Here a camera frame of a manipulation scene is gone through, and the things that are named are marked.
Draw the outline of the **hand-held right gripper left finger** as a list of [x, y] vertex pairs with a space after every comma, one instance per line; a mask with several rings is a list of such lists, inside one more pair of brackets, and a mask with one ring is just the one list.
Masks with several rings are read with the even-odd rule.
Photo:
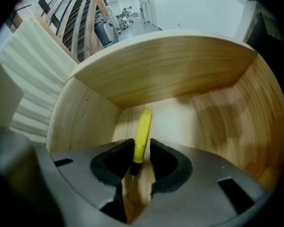
[[134, 140], [50, 154], [34, 146], [41, 176], [64, 224], [125, 224], [121, 180], [133, 158]]

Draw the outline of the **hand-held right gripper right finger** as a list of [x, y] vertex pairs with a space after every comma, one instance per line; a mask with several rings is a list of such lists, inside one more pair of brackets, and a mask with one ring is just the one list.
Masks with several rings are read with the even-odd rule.
[[155, 183], [135, 227], [243, 227], [270, 194], [223, 157], [150, 140]]

